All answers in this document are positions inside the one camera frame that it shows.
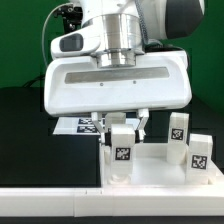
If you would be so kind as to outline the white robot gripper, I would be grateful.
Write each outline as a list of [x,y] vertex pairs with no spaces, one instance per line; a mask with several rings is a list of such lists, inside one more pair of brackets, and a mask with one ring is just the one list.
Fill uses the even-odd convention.
[[143,142],[148,109],[183,108],[190,102],[187,67],[185,51],[139,55],[133,67],[99,68],[90,56],[56,59],[46,72],[44,106],[52,116],[92,112],[102,145],[106,131],[101,113],[139,109],[137,132]]

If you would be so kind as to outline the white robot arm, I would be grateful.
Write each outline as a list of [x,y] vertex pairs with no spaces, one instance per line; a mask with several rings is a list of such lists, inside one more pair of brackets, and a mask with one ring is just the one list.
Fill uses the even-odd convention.
[[151,110],[183,108],[192,92],[188,56],[166,49],[164,39],[199,26],[204,0],[70,0],[82,9],[81,28],[51,42],[44,106],[52,116],[89,114],[100,125],[113,112],[137,113],[136,139],[144,139]]

